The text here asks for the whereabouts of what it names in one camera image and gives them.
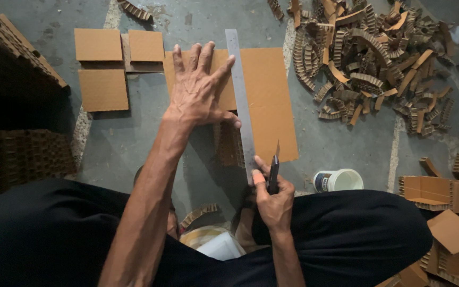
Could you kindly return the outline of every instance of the steel ruler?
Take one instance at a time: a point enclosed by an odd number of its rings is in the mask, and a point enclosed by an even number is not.
[[[240,58],[240,46],[238,43],[238,34],[236,29],[226,29],[226,43],[228,46],[228,55],[235,56],[235,63],[231,68],[231,77],[233,79],[233,89],[235,90],[238,117],[242,122],[240,136],[242,137],[247,183],[249,185],[253,185],[252,170],[258,167],[253,158],[256,152],[254,150],[251,116],[249,115],[249,105],[247,103],[247,93],[245,91],[244,71],[242,69],[242,59]]]

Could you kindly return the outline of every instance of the concrete floor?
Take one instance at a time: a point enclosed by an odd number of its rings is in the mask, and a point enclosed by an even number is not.
[[[115,0],[0,0],[4,13],[33,43],[69,83],[71,87],[71,123],[79,114],[81,99],[75,60],[74,28],[146,29],[163,33],[164,47],[172,50],[178,43],[189,49],[194,43],[213,40],[216,47],[226,48],[224,29],[236,28],[242,48],[284,47],[287,60],[291,58],[292,25],[288,16],[277,21],[265,0],[141,0],[152,12],[154,23],[144,23],[116,7]],[[286,11],[287,0],[279,0]],[[413,6],[425,7],[436,19],[459,24],[459,1],[417,0]],[[376,13],[385,13],[385,0],[373,0]],[[297,80],[291,61],[287,62],[290,98],[299,148],[299,159],[281,165],[280,172],[292,181],[297,190],[313,192],[306,179],[320,170],[353,168],[364,186],[382,191],[397,191],[397,176],[421,175],[418,164],[421,156],[428,156],[447,176],[459,150],[459,71],[453,69],[448,83],[454,88],[455,99],[446,134],[421,139],[408,136],[404,121],[390,106],[378,114],[361,117],[355,127],[340,122],[317,119],[317,106],[311,95]],[[319,79],[317,89],[325,79]],[[166,81],[162,74],[144,74],[129,77],[131,110],[93,115],[86,149],[77,180],[120,192],[131,192],[133,177],[146,159],[161,116],[168,105]],[[437,85],[445,85],[442,80]],[[173,187],[173,202],[178,217],[204,203],[221,206],[225,220],[233,217],[245,186],[243,171],[236,167],[222,167],[214,154],[211,127],[199,127],[189,140],[180,160]]]

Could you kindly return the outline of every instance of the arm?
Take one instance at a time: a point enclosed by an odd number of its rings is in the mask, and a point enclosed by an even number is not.
[[[160,262],[176,167],[196,125],[240,120],[222,111],[215,90],[235,58],[209,75],[214,43],[192,46],[187,68],[178,45],[173,51],[175,85],[154,145],[125,206],[99,279],[99,286],[150,286]]]
[[[254,157],[254,160],[268,176],[270,166],[258,156]],[[272,239],[277,286],[305,287],[304,276],[290,231],[295,187],[282,176],[277,176],[279,193],[270,195],[265,186],[265,178],[260,171],[254,170],[252,178],[256,186],[256,204]]]

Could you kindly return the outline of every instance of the black pants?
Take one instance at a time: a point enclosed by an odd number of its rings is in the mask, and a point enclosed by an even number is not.
[[[128,198],[61,179],[0,195],[0,286],[95,286]],[[373,287],[432,242],[411,202],[369,190],[296,198],[291,230],[308,286]],[[270,244],[259,215],[252,233]],[[219,261],[167,236],[154,285],[276,286],[272,249]]]

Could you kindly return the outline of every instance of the glue bucket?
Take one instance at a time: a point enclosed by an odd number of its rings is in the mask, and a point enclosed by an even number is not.
[[[364,183],[359,173],[349,168],[318,172],[313,178],[313,185],[316,192],[335,192],[364,188]]]

